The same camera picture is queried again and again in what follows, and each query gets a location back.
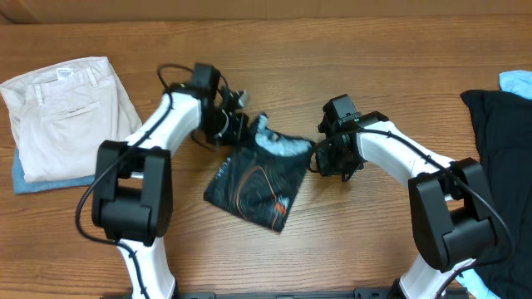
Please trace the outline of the light blue garment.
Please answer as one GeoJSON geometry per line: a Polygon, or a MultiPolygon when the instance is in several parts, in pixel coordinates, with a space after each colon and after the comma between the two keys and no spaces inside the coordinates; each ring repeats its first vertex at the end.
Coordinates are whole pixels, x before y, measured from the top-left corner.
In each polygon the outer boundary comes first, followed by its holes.
{"type": "Polygon", "coordinates": [[[510,92],[527,100],[532,99],[532,72],[505,71],[499,74],[499,84],[502,91],[510,92]]]}

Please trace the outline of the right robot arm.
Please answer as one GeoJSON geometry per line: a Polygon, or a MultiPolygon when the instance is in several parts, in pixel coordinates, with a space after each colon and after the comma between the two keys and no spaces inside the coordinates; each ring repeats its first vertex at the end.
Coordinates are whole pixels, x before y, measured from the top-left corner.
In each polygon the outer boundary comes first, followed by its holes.
{"type": "Polygon", "coordinates": [[[325,139],[314,150],[313,171],[347,182],[369,162],[409,194],[416,260],[391,287],[358,287],[354,296],[465,298],[466,291],[450,289],[450,282],[504,240],[481,165],[428,150],[382,113],[359,112],[347,95],[324,105],[318,131],[325,139]]]}

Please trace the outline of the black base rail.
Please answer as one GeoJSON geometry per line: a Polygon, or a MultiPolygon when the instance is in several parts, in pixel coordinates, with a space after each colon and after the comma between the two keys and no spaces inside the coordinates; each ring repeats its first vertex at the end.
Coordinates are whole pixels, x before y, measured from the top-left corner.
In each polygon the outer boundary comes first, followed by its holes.
{"type": "Polygon", "coordinates": [[[256,292],[216,294],[214,292],[181,292],[179,299],[387,299],[390,287],[358,287],[352,291],[323,292],[256,292]]]}

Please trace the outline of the black printed cycling jersey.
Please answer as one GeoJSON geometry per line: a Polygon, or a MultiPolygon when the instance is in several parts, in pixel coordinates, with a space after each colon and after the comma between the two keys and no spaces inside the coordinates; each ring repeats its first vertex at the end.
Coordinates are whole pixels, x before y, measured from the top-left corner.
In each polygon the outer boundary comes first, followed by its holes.
{"type": "Polygon", "coordinates": [[[283,135],[260,114],[250,136],[234,147],[204,192],[204,200],[248,222],[282,232],[314,142],[283,135]]]}

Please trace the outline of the folded beige trousers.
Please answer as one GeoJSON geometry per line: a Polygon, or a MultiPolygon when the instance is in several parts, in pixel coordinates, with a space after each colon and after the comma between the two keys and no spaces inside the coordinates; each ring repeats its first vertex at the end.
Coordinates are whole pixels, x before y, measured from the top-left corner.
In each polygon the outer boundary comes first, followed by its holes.
{"type": "Polygon", "coordinates": [[[28,183],[93,175],[100,144],[122,141],[142,125],[105,56],[16,76],[1,84],[1,95],[28,183]]]}

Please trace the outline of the folded blue denim garment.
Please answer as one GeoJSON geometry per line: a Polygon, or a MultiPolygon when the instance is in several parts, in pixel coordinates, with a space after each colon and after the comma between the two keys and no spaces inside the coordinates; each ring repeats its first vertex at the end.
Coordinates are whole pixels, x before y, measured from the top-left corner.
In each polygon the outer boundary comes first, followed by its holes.
{"type": "Polygon", "coordinates": [[[24,179],[24,171],[19,158],[18,148],[15,149],[12,163],[12,186],[16,195],[33,194],[52,189],[64,189],[70,187],[86,186],[92,184],[94,176],[86,176],[75,179],[61,179],[53,181],[39,181],[28,183],[24,179]]]}

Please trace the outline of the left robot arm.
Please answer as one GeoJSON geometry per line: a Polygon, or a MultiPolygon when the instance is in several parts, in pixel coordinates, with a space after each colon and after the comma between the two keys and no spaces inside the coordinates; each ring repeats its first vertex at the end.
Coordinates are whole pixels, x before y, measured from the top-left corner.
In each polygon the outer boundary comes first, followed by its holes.
{"type": "Polygon", "coordinates": [[[248,93],[230,89],[214,66],[197,63],[189,72],[185,82],[162,84],[160,106],[135,133],[100,145],[95,180],[80,200],[92,200],[92,222],[105,233],[100,241],[120,251],[134,298],[179,295],[164,243],[177,149],[196,130],[215,146],[235,145],[247,132],[248,93]]]}

